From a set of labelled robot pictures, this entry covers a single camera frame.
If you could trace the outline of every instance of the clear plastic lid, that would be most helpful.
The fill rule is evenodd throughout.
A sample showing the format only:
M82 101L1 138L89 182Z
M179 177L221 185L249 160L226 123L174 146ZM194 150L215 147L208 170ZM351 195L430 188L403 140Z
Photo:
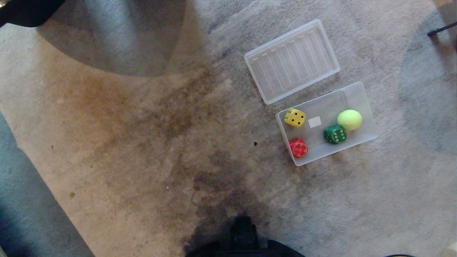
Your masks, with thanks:
M266 104L340 70L319 19L257 47L244 59Z

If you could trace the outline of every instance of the plastic box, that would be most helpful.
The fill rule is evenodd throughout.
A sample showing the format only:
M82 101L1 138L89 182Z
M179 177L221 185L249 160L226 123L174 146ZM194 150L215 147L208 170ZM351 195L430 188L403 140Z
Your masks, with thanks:
M340 70L320 20L313 20L248 52L244 59L266 104Z
M377 126L362 82L357 82L291 108L298 109L306 114L307 120L302 127L296 128L284 123L284 116L290 108L278 112L276 119L289 154L297 166L372 140L378 136ZM338 115L347 109L360 112L363 118L362 125L356 130L346 131L347 139L344 143L331 145L325 142L323 136L324 128L337 125ZM320 119L322 124L311 127L309 120L312 118L315 118L314 121ZM289 147L288 142L295 138L302 138L308 146L308 153L301 158L295 158Z

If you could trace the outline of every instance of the yellow ball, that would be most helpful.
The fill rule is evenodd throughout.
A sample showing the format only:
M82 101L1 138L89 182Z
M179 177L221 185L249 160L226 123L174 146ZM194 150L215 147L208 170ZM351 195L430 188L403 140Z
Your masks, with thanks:
M345 110L338 115L338 124L345 130L358 129L362 125L362 115L355 110Z

